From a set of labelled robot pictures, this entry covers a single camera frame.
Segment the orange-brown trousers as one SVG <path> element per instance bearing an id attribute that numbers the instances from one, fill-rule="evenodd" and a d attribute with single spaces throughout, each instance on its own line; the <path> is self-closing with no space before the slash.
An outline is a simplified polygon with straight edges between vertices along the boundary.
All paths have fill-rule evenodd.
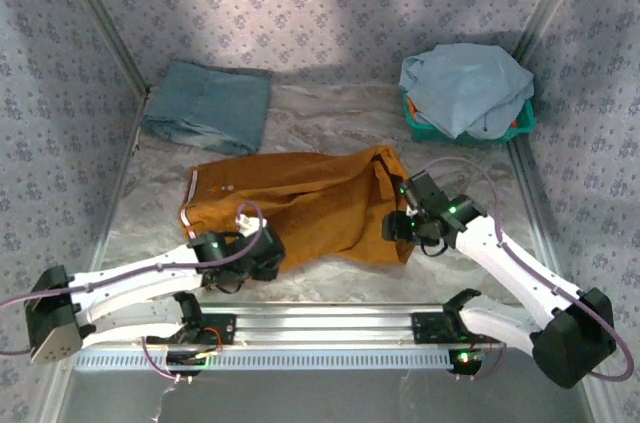
<path id="1" fill-rule="evenodd" d="M 288 271 L 335 256 L 369 265 L 404 265 L 413 248 L 382 237 L 384 217 L 403 211 L 408 172 L 391 146 L 346 155 L 275 153 L 195 166 L 179 210 L 187 237 L 232 231 L 247 201 L 260 209 L 286 251 Z"/>

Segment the folded blue denim trousers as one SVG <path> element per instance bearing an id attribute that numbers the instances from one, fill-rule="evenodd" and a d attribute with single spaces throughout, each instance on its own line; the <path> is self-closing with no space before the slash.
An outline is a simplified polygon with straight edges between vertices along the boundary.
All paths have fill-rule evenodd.
<path id="1" fill-rule="evenodd" d="M 153 91 L 141 128 L 166 141 L 244 156 L 261 147 L 271 81 L 174 61 Z"/>

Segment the teal plastic basket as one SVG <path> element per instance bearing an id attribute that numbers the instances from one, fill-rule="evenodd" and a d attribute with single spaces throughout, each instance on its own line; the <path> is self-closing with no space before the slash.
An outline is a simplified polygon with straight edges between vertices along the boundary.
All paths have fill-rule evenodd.
<path id="1" fill-rule="evenodd" d="M 532 103 L 530 100 L 526 100 L 518 117 L 514 120 L 505 134 L 501 137 L 493 140 L 477 139 L 468 135 L 467 133 L 463 133 L 459 137 L 452 139 L 440 132 L 433 125 L 429 123 L 418 123 L 415 119 L 412 119 L 406 106 L 406 97 L 408 97 L 407 93 L 405 90 L 403 90 L 402 104 L 404 114 L 407 124 L 409 125 L 411 130 L 411 137 L 416 142 L 434 141 L 467 145 L 483 145 L 492 143 L 506 144 L 520 135 L 527 135 L 532 133 L 536 127 L 536 120 Z"/>

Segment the left controller board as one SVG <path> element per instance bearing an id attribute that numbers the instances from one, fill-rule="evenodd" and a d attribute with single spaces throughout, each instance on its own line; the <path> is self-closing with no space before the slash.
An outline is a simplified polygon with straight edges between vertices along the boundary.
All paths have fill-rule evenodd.
<path id="1" fill-rule="evenodd" d="M 165 357 L 168 372 L 174 376 L 196 377 L 208 366 L 219 351 L 169 351 Z"/>

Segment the controller board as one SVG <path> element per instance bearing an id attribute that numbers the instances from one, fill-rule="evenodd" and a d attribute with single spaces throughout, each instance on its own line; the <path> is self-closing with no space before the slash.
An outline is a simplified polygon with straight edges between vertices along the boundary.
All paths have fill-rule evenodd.
<path id="1" fill-rule="evenodd" d="M 165 357 L 168 372 L 174 376 L 196 377 L 208 366 L 219 351 L 169 351 Z"/>
<path id="2" fill-rule="evenodd" d="M 474 378 L 481 370 L 484 353 L 476 349 L 455 349 L 449 351 L 452 367 L 449 372 L 456 377 Z"/>

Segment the right controller board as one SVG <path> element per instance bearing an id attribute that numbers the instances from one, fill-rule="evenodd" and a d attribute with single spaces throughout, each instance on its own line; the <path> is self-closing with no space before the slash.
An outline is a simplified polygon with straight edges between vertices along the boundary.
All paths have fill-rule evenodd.
<path id="1" fill-rule="evenodd" d="M 456 377 L 474 378 L 481 370 L 484 353 L 476 349 L 455 349 L 449 351 L 452 367 L 449 372 Z"/>

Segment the light blue crumpled garment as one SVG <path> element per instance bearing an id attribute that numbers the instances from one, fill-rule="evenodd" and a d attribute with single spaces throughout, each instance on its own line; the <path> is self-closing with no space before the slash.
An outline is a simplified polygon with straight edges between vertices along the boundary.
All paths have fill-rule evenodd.
<path id="1" fill-rule="evenodd" d="M 495 45 L 441 44 L 404 59 L 399 86 L 416 121 L 455 139 L 497 139 L 534 95 L 534 74 Z"/>

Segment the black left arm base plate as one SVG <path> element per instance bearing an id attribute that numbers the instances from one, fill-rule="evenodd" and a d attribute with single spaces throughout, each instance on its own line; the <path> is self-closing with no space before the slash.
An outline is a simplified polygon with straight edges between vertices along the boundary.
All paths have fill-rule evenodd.
<path id="1" fill-rule="evenodd" d="M 198 319 L 189 319 L 168 337 L 148 336 L 145 342 L 151 345 L 231 345 L 235 326 L 234 314 L 203 314 Z"/>

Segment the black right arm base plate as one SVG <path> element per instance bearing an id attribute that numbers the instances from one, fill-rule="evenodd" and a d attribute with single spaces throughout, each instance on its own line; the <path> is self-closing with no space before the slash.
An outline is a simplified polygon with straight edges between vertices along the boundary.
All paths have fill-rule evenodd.
<path id="1" fill-rule="evenodd" d="M 472 333 L 458 312 L 436 311 L 412 313 L 411 331 L 416 344 L 489 344 L 497 340 Z"/>

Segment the aluminium mounting rail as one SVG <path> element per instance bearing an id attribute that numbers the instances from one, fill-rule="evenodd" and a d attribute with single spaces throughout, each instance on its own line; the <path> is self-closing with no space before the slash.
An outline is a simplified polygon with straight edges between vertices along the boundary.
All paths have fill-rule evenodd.
<path id="1" fill-rule="evenodd" d="M 92 313 L 80 318 L 94 331 L 83 348 L 135 344 L 141 337 L 168 337 L 189 319 L 203 314 L 234 314 L 234 342 L 225 347 L 338 348 L 347 346 L 411 345 L 411 314 L 442 311 L 440 305 L 217 303 L 184 311 L 174 300 L 151 301 Z"/>

